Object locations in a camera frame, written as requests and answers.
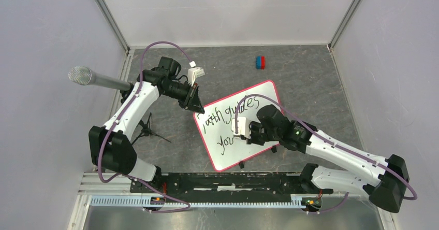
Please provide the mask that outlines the pink framed whiteboard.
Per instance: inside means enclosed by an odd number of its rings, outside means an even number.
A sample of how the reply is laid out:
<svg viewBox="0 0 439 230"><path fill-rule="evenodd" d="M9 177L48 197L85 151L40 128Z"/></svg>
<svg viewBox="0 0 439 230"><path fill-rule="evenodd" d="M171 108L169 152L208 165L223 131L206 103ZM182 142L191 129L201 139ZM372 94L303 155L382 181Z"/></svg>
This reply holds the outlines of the pink framed whiteboard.
<svg viewBox="0 0 439 230"><path fill-rule="evenodd" d="M277 103L280 102L275 83L272 80L266 80L207 104L204 106L204 114L193 114L201 139L216 171L227 170L277 145L275 141L267 142L263 146L248 145L246 141L233 136L232 119L236 109L239 110L240 117L257 121L257 111L271 104L264 98L253 96L245 99L238 106L239 101L250 94L264 95Z"/></svg>

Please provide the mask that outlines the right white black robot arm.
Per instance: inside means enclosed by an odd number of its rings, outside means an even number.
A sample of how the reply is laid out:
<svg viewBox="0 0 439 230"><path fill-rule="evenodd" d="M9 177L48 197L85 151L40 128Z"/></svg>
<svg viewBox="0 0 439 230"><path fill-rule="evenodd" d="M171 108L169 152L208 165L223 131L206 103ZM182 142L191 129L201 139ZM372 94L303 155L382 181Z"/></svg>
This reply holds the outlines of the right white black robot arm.
<svg viewBox="0 0 439 230"><path fill-rule="evenodd" d="M274 105L262 107L257 121L238 117L233 123L236 137L246 144L278 142L284 148L316 156L341 167L341 170L307 164L299 178L306 193L318 190L340 191L365 196L376 207L398 213L409 190L405 159L398 155L383 157L340 142L317 127L301 120L289 120Z"/></svg>

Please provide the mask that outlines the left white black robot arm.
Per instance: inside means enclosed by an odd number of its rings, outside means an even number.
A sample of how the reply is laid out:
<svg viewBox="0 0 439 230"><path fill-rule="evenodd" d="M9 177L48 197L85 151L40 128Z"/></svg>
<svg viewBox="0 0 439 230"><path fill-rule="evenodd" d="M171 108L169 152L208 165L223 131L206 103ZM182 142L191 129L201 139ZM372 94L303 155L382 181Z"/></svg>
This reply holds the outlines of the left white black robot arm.
<svg viewBox="0 0 439 230"><path fill-rule="evenodd" d="M194 62L190 62L190 66L184 83L177 79L180 64L169 57L163 56L158 66L143 70L115 115L103 126L90 129L89 143L94 165L141 179L149 192L154 193L162 188L163 179L158 175L158 167L137 156L131 139L144 114L162 95L176 99L182 109L204 113L195 80L205 72Z"/></svg>

